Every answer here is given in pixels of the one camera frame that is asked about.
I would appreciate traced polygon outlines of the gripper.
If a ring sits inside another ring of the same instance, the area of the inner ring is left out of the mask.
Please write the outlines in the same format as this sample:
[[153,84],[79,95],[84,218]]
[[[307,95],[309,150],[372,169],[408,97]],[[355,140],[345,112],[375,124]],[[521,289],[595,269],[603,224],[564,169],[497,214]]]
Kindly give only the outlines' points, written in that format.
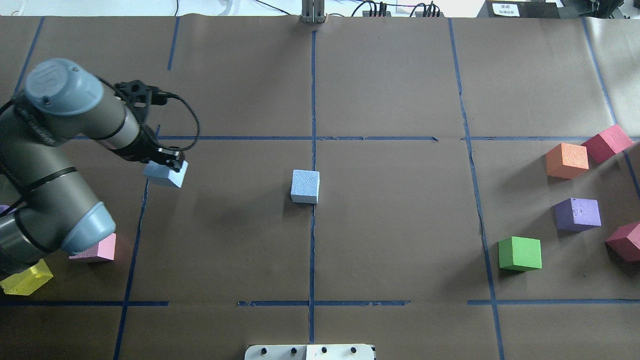
[[179,173],[186,160],[185,152],[178,148],[161,148],[157,143],[150,128],[141,128],[131,142],[131,162],[154,162]]

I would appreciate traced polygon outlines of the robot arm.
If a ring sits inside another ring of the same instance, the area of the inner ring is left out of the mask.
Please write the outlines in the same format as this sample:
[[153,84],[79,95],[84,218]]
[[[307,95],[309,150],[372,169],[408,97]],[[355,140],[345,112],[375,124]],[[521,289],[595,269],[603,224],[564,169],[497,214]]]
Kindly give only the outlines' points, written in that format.
[[151,105],[179,95],[140,80],[109,84],[64,58],[35,66],[1,108],[1,173],[19,199],[1,214],[1,278],[26,271],[55,251],[74,256],[116,228],[62,145],[80,134],[129,162],[174,173],[187,146],[162,145],[146,125]]

